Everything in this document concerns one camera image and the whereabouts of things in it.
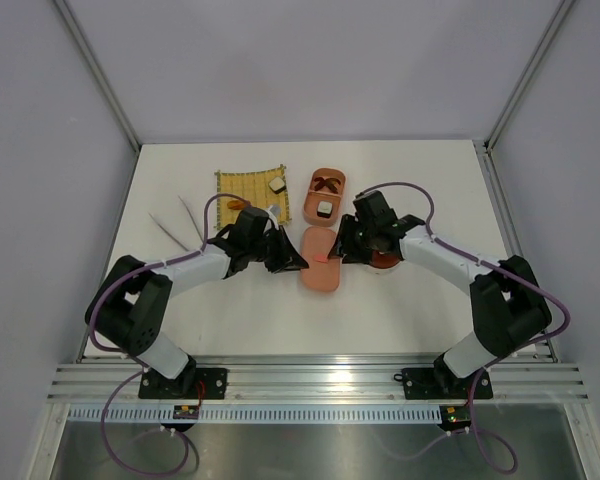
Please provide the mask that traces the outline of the pink lunch box lid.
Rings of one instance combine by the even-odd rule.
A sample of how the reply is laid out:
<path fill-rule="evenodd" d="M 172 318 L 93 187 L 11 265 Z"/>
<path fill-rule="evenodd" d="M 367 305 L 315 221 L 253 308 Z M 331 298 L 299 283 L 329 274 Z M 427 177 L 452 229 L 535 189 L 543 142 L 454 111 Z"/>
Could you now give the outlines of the pink lunch box lid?
<path fill-rule="evenodd" d="M 324 227 L 308 227 L 302 237 L 301 255 L 309 267 L 301 271 L 305 287 L 320 293 L 335 292 L 340 285 L 340 259 L 328 255 L 336 240 L 336 232 Z"/>

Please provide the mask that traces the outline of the red round bowl lid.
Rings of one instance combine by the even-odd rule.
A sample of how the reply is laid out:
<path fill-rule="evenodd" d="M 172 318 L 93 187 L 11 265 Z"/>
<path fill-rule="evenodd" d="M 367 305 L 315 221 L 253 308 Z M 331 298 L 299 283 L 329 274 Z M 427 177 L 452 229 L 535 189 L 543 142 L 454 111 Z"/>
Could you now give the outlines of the red round bowl lid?
<path fill-rule="evenodd" d="M 397 266 L 400 262 L 401 258 L 398 255 L 373 251 L 369 266 L 379 270 L 389 270 Z"/>

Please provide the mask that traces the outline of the white black sushi cube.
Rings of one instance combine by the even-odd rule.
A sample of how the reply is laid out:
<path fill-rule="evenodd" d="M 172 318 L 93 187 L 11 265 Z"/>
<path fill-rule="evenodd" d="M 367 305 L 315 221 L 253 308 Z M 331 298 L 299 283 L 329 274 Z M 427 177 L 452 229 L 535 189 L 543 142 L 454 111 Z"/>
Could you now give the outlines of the white black sushi cube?
<path fill-rule="evenodd" d="M 320 218 L 330 218 L 333 213 L 333 204 L 329 201 L 321 200 L 316 208 L 316 214 Z"/>

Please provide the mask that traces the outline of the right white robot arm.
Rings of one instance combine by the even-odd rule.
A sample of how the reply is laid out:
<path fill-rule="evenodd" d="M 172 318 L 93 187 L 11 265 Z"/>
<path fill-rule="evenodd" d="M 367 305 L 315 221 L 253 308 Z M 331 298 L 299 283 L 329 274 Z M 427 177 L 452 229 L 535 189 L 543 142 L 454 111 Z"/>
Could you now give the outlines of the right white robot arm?
<path fill-rule="evenodd" d="M 373 268 L 382 260 L 408 262 L 454 285 L 470 301 L 471 332 L 432 367 L 405 375 L 404 382 L 456 396 L 482 369 L 526 347 L 550 325 L 546 298 L 524 258 L 499 260 L 465 251 L 435 234 L 430 218 L 398 216 L 380 190 L 360 193 L 353 205 L 353 213 L 341 218 L 331 257 Z"/>

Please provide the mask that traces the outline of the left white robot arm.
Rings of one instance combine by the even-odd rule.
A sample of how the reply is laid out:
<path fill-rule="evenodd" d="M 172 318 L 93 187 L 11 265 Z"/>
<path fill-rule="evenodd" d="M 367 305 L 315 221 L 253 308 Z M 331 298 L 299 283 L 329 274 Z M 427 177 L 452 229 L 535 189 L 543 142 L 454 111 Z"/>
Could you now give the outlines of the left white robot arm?
<path fill-rule="evenodd" d="M 196 360 L 162 332 L 168 303 L 253 262 L 272 274 L 309 267 L 273 214 L 249 206 L 199 250 L 155 264 L 119 258 L 86 310 L 85 323 L 147 369 L 143 398 L 194 398 L 204 391 Z"/>

